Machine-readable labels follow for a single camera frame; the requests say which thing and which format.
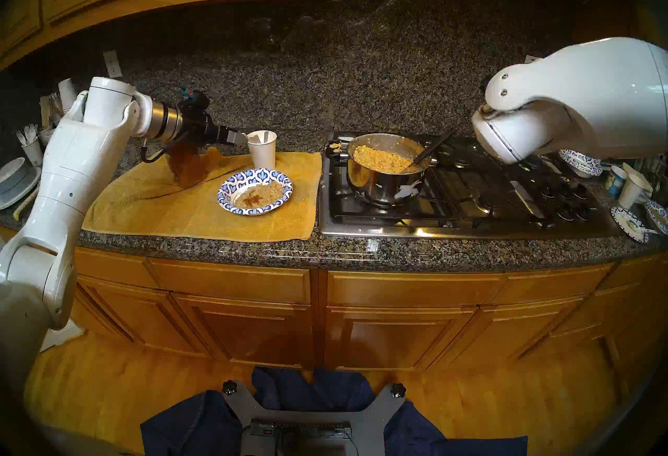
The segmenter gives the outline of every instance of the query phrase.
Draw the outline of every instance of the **blue cloth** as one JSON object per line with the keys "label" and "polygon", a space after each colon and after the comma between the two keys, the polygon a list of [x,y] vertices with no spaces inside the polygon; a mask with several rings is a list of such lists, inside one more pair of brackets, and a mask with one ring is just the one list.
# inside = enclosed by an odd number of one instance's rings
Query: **blue cloth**
{"label": "blue cloth", "polygon": [[[255,368],[255,399],[262,407],[288,411],[362,411],[375,398],[359,373],[316,369],[309,384],[296,370]],[[195,395],[142,423],[146,456],[238,456],[241,423],[221,393]],[[527,438],[446,440],[412,402],[385,426],[387,456],[525,456]]]}

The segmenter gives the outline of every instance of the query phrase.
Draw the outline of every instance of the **stainless steel pot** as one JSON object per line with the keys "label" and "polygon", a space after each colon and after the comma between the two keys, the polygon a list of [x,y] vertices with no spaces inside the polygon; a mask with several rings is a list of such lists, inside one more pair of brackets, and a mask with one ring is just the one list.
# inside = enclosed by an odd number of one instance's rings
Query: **stainless steel pot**
{"label": "stainless steel pot", "polygon": [[342,159],[348,158],[347,178],[350,188],[368,202],[380,206],[400,205],[419,194],[424,171],[436,163],[436,160],[424,159],[420,166],[410,167],[407,173],[379,172],[354,160],[355,149],[360,145],[394,152],[408,159],[413,159],[424,147],[417,141],[394,134],[365,134],[356,137],[348,144],[347,152],[341,153]]}

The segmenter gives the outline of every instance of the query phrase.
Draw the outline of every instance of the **gas stovetop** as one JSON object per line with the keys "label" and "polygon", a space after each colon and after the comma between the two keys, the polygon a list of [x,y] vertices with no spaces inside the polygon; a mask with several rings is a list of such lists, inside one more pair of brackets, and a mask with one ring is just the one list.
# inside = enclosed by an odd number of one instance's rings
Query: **gas stovetop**
{"label": "gas stovetop", "polygon": [[[330,143],[364,133],[337,132]],[[436,136],[413,135],[428,145]],[[354,193],[347,161],[323,156],[322,235],[405,238],[577,238],[618,233],[610,213],[557,156],[504,165],[470,138],[451,137],[432,155],[420,193],[379,208]]]}

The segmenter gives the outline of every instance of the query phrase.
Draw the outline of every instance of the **cooked oatmeal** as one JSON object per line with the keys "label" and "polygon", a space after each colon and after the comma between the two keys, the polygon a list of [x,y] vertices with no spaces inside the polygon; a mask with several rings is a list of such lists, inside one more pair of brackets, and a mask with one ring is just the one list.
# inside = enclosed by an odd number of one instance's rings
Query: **cooked oatmeal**
{"label": "cooked oatmeal", "polygon": [[237,208],[262,208],[275,203],[283,196],[283,187],[276,181],[268,185],[257,185],[249,188],[235,201]]}

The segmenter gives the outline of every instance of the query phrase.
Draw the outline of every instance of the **yellow towel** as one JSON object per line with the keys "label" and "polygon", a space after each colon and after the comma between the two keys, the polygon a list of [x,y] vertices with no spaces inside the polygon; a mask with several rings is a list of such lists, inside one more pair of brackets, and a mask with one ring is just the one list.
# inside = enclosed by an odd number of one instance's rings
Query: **yellow towel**
{"label": "yellow towel", "polygon": [[240,242],[306,240],[315,225],[320,154],[276,153],[276,170],[293,182],[293,194],[264,215],[235,215],[222,209],[216,195],[230,175],[253,168],[249,155],[224,157],[211,147],[202,160],[205,181],[183,189],[174,182],[165,156],[140,163],[121,175],[88,210],[83,228],[118,235],[196,237]]}

